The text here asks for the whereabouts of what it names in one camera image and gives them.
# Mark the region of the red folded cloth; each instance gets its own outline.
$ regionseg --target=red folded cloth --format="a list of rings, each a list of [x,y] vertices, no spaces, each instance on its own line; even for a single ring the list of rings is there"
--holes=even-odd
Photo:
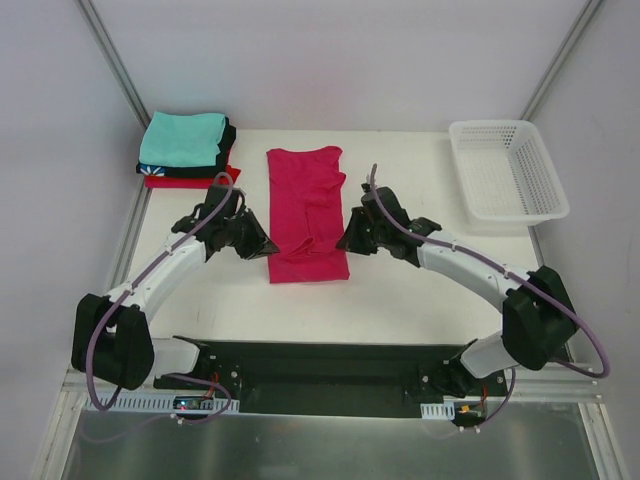
[[[267,152],[271,239],[280,254],[269,257],[271,283],[325,282],[349,278],[347,256],[336,249],[344,234],[339,171],[342,150]]]
[[[239,168],[233,168],[231,165],[227,165],[226,171],[233,183],[236,183],[236,179],[240,176]],[[144,177],[144,186],[147,188],[202,188],[207,189],[213,183],[213,178],[171,178],[171,177],[157,177],[153,175],[147,175]],[[227,185],[226,178],[220,179],[221,185]]]

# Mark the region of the teal folded cloth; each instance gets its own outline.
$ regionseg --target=teal folded cloth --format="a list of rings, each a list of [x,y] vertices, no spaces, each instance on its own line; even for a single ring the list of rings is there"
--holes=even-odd
[[[221,113],[155,112],[140,145],[140,163],[161,167],[211,167],[225,128]]]

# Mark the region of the white plastic basket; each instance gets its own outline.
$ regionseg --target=white plastic basket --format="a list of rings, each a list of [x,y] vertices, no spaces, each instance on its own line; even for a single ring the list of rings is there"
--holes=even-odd
[[[449,134],[472,229],[532,226],[569,213],[553,162],[532,123],[455,122]]]

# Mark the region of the tabletop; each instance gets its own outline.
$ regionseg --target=tabletop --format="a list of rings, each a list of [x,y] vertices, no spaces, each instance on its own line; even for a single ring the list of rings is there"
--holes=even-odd
[[[503,263],[537,268],[526,228],[510,236],[473,235],[445,133],[239,130],[230,164],[237,186],[269,232],[266,152],[336,145],[346,226],[360,205],[360,184],[373,163],[376,183],[398,196],[411,218],[427,217]],[[154,189],[132,261],[155,254],[172,225],[204,200],[205,190]],[[153,337],[314,343],[466,344],[501,328],[500,314],[482,298],[437,273],[393,259],[347,254],[351,278],[271,285],[267,260],[241,260],[232,248],[216,253],[166,299],[151,323]]]

